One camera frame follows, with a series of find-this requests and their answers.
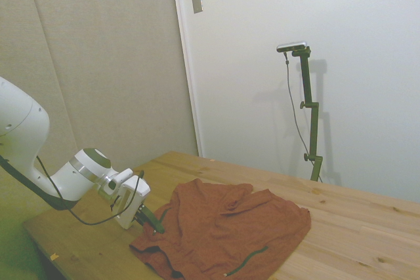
gray wall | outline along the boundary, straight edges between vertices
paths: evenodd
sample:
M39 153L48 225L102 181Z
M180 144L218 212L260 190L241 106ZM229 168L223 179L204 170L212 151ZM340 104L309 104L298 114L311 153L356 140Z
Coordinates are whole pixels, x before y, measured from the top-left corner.
M0 0L0 75L49 113L50 172L87 147L116 170L197 154L174 0ZM49 207L0 181L0 274L42 279L22 222Z
M308 41L324 182L420 202L418 0L203 0L197 14L178 4L204 157L310 178L276 52Z

white wall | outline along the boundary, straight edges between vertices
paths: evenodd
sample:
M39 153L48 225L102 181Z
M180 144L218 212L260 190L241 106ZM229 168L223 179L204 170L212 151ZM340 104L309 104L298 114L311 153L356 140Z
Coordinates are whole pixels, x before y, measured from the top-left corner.
M305 40L324 182L420 201L418 0L203 0L198 14L191 0L177 5L203 156L310 177L276 52ZM297 115L308 142L310 110Z

wood grain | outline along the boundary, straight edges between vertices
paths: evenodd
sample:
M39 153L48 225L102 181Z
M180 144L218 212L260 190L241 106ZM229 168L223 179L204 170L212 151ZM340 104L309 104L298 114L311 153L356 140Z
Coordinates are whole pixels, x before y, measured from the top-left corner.
M146 205L166 204L177 184L201 178L214 184L250 183L310 210L312 229L270 280L420 279L420 204L273 172L169 152L136 168L152 192ZM109 215L91 191L75 208L88 221ZM48 211L25 224L46 256L68 279L160 279L132 254L142 233L114 221L84 226L67 212Z

green zipper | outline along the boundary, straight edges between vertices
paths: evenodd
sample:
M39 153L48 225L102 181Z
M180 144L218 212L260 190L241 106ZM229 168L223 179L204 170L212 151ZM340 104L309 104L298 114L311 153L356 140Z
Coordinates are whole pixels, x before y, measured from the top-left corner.
M267 249L268 249L268 246L265 246L264 248L262 248L260 250L256 250L255 252L252 252L251 254L248 255L247 258L245 258L245 260L243 261L243 263L238 268L236 268L235 270L232 270L231 272L225 273L224 276L225 277L228 277L229 275L233 275L234 273L240 271L247 264L248 260L250 260L252 258L252 256L254 256L256 254L259 254L261 252L264 252Z
M168 212L168 210L171 210L172 208L168 208L165 211L163 211L162 215L160 216L159 222L162 223L163 218L165 218L166 212Z

green metal stand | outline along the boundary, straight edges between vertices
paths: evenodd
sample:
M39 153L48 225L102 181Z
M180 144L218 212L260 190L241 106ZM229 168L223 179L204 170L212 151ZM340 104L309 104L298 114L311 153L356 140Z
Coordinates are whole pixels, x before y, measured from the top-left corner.
M309 63L308 58L310 56L309 46L304 49L294 50L291 55L293 57L301 58L301 69L302 69L302 80L303 80L303 93L304 102L301 103L302 108L310 108L310 142L309 142L309 155L304 154L305 161L312 161L313 169L310 180L318 181L320 177L322 157L316 155L316 146L318 141L318 115L320 104L312 101L312 93L310 90L310 76L309 76Z

